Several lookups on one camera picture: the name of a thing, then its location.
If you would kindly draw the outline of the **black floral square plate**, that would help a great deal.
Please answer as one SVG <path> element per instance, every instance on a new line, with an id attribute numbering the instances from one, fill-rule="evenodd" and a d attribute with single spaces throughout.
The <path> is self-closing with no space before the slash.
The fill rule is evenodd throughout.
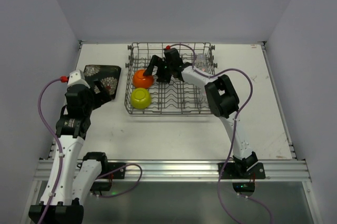
<path id="1" fill-rule="evenodd" d="M 121 67 L 116 65 L 86 65 L 84 68 L 84 76 L 87 83 L 94 90 L 94 80 L 99 80 L 109 91 L 113 99 L 116 97 L 116 91 L 121 75 Z"/>

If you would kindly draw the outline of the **orange bowl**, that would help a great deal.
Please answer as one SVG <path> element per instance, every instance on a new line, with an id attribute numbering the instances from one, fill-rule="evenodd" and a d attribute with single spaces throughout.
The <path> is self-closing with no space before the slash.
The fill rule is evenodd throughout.
<path id="1" fill-rule="evenodd" d="M 136 88 L 150 88 L 154 83 L 154 77 L 152 75 L 144 76 L 145 69 L 137 70 L 133 75 L 133 85 Z"/>

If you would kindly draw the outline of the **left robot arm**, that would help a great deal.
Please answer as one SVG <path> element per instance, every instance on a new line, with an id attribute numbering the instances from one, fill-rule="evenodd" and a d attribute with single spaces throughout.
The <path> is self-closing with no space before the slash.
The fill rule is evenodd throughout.
<path id="1" fill-rule="evenodd" d="M 93 110 L 111 97 L 96 81 L 103 95 L 98 95 L 85 80 L 71 82 L 62 76 L 56 82 L 67 83 L 66 104 L 53 130 L 42 113 L 40 118 L 56 141 L 56 153 L 48 183 L 40 201 L 31 205 L 28 216 L 33 223 L 82 223 L 84 201 L 96 178 L 108 168 L 104 152 L 85 155 L 79 174 L 75 174 L 78 156 L 91 125 Z"/>

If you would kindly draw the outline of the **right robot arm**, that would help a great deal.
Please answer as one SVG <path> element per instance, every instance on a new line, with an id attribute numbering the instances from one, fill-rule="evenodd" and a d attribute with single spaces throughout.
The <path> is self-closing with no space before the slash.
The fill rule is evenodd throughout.
<path id="1" fill-rule="evenodd" d="M 252 97 L 253 86 L 249 81 L 250 93 L 243 105 L 239 105 L 239 96 L 230 78 L 225 74 L 227 70 L 212 75 L 203 71 L 195 64 L 197 55 L 193 55 L 193 61 L 183 62 L 178 50 L 173 46 L 164 49 L 164 58 L 153 55 L 144 76 L 153 74 L 156 67 L 159 82 L 169 82 L 171 78 L 193 84 L 205 91 L 207 103 L 211 113 L 219 118 L 224 125 L 231 140 L 229 156 L 234 161 L 234 172 L 244 177 L 258 163 L 256 153 L 249 144 L 247 135 L 239 126 L 239 114 Z"/>

